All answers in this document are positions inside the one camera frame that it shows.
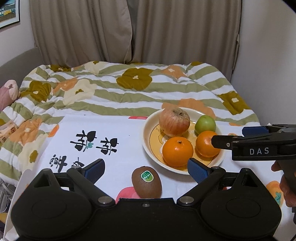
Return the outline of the person right hand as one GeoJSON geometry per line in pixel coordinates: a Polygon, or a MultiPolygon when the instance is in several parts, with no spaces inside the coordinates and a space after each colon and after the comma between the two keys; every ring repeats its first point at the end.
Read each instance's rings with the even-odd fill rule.
{"type": "MultiPolygon", "coordinates": [[[[280,165],[279,165],[279,163],[277,161],[275,161],[274,164],[271,166],[271,170],[273,172],[281,170],[281,167],[280,167],[280,165]]],[[[295,205],[296,205],[296,195],[291,190],[290,185],[288,184],[288,182],[287,182],[287,180],[286,180],[286,178],[284,176],[282,176],[281,181],[280,181],[280,189],[283,192],[286,206],[295,207],[295,205]]]]}

